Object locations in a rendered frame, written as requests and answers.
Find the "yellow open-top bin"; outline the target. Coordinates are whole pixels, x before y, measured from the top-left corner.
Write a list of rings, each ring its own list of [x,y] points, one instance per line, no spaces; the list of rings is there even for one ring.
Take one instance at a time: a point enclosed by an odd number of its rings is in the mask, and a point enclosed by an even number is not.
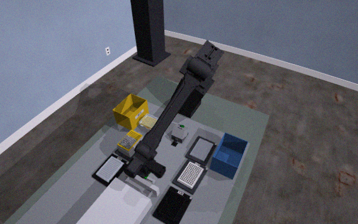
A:
[[[113,113],[117,124],[135,130],[139,121],[149,114],[147,100],[130,94],[113,109]]]

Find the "blue open-top bin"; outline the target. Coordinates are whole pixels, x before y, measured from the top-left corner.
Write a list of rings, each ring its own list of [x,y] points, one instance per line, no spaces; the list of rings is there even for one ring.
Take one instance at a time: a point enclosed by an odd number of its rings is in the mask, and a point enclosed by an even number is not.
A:
[[[233,179],[248,141],[224,133],[211,161],[211,170]]]

